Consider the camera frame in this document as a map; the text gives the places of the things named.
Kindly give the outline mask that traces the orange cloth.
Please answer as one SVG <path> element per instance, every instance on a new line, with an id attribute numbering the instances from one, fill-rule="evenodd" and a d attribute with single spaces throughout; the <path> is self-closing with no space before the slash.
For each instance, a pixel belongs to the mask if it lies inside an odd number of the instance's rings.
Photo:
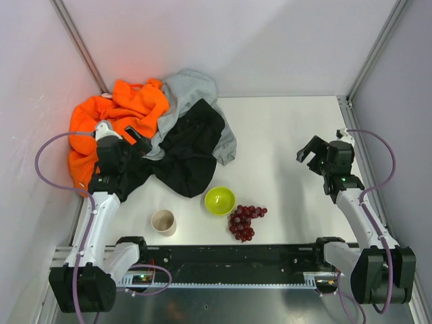
<path id="1" fill-rule="evenodd" d="M 103 120 L 130 144 L 136 141 L 125 131 L 133 127 L 140 135 L 152 139 L 157 132 L 158 119 L 168 112 L 169 102 L 162 91 L 162 81 L 148 79 L 145 84 L 130 84 L 118 79 L 111 98 L 93 96 L 75 107 L 71 132 L 92 132 Z M 69 136 L 71 146 L 68 168 L 75 187 L 87 189 L 97 157 L 96 140 L 89 136 Z"/>

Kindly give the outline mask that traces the large black cloth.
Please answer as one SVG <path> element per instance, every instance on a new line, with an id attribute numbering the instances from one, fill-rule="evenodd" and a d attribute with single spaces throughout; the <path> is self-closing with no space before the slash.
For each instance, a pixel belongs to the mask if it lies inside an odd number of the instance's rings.
<path id="1" fill-rule="evenodd" d="M 202 194 L 213 179 L 217 164 L 213 150 L 225 122 L 204 99 L 198 100 L 178 119 L 160 144 L 165 155 L 158 161 L 139 158 L 129 167 L 121 202 L 154 175 L 168 188 L 186 198 Z"/>

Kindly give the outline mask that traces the grey sweatshirt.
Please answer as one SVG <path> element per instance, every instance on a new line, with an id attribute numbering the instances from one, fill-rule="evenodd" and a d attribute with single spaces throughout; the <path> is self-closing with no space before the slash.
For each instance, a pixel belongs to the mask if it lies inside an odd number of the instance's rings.
<path id="1" fill-rule="evenodd" d="M 168 100 L 169 109 L 157 120 L 157 132 L 151 138 L 152 149 L 144 155 L 145 159 L 159 161 L 165 151 L 161 143 L 168 132 L 175 126 L 179 118 L 183 117 L 199 100 L 204 99 L 221 116 L 222 109 L 217 104 L 217 85 L 213 79 L 200 72 L 182 69 L 162 79 L 163 94 Z M 231 163 L 236 158 L 237 140 L 228 122 L 221 133 L 221 138 L 213 149 L 213 156 L 222 165 Z"/>

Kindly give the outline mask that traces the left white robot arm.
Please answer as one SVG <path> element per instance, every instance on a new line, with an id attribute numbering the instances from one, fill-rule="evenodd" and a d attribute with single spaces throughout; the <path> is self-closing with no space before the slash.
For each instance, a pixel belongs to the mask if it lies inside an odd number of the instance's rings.
<path id="1" fill-rule="evenodd" d="M 51 268 L 49 274 L 49 283 L 64 313 L 110 311 L 117 286 L 146 253 L 146 242 L 140 236 L 122 237 L 112 252 L 105 252 L 109 225 L 127 199 L 128 174 L 140 157 L 109 121 L 99 122 L 93 137 L 101 170 L 91 175 L 86 194 L 88 207 L 76 245 L 63 265 Z"/>

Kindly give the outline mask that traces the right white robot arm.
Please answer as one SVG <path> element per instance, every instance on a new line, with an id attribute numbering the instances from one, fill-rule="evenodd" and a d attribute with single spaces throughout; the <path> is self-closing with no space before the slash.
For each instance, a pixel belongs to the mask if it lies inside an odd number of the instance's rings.
<path id="1" fill-rule="evenodd" d="M 350 278 L 355 300 L 360 304 L 404 304 L 410 302 L 416 256 L 392 238 L 375 214 L 360 178 L 352 174 L 354 139 L 343 130 L 326 142 L 313 136 L 296 154 L 308 168 L 323 177 L 324 193 L 344 214 L 358 244 L 351 248 L 343 240 L 326 238 L 323 260 Z"/>

